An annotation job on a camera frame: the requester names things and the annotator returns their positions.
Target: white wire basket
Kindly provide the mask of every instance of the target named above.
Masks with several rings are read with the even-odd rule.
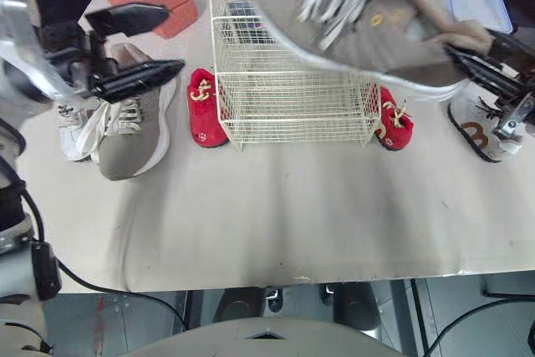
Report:
[[[380,121],[380,83],[314,69],[273,39],[253,0],[210,0],[219,121],[247,143],[353,140]]]

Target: container lid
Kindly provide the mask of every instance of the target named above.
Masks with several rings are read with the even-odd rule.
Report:
[[[477,20],[485,28],[511,33],[512,24],[503,0],[447,0],[456,21]]]

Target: floor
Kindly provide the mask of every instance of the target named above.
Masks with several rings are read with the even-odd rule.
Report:
[[[535,293],[535,272],[503,273],[416,281],[425,331],[429,343],[453,319],[484,303],[482,288],[501,293]],[[408,356],[423,355],[420,330],[410,281],[372,283],[382,320],[382,342]],[[222,289],[188,292],[151,293],[174,304],[187,315],[191,327],[211,323]],[[283,290],[282,310],[264,316],[299,317],[332,321],[332,310],[323,305],[318,288],[298,285]],[[97,311],[99,302],[104,307]],[[161,306],[145,300],[100,294],[60,294],[45,303],[54,355],[94,356],[95,329],[104,323],[104,357],[115,357],[160,339],[178,334],[181,327]],[[485,355],[532,356],[527,345],[528,331],[535,320],[535,303],[515,303],[484,311],[456,327],[441,342],[434,356],[468,357]]]
[[[184,314],[186,292],[148,294],[165,300]],[[138,298],[100,293],[59,294],[44,303],[43,309],[48,343],[54,347],[54,356],[59,357],[95,357],[94,341],[101,329],[103,356],[109,357],[181,330],[167,309]]]

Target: white sneaker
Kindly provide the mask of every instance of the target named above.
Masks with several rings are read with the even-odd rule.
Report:
[[[88,99],[82,104],[58,104],[58,128],[61,153],[67,161],[81,162],[89,157],[89,152],[80,152],[76,142],[91,114],[99,107],[98,99]]]
[[[451,123],[468,141],[472,149],[487,162],[500,162],[514,156],[522,148],[522,136],[501,140],[492,131],[503,112],[486,102],[487,92],[476,85],[460,92],[448,105]]]

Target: red shoe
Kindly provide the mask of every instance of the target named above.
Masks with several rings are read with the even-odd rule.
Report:
[[[228,142],[217,119],[216,78],[213,74],[204,69],[193,72],[187,86],[187,107],[191,136],[198,145],[214,148]]]
[[[405,107],[398,109],[390,91],[381,86],[381,122],[375,136],[387,150],[402,150],[409,144],[414,123],[405,114]]]

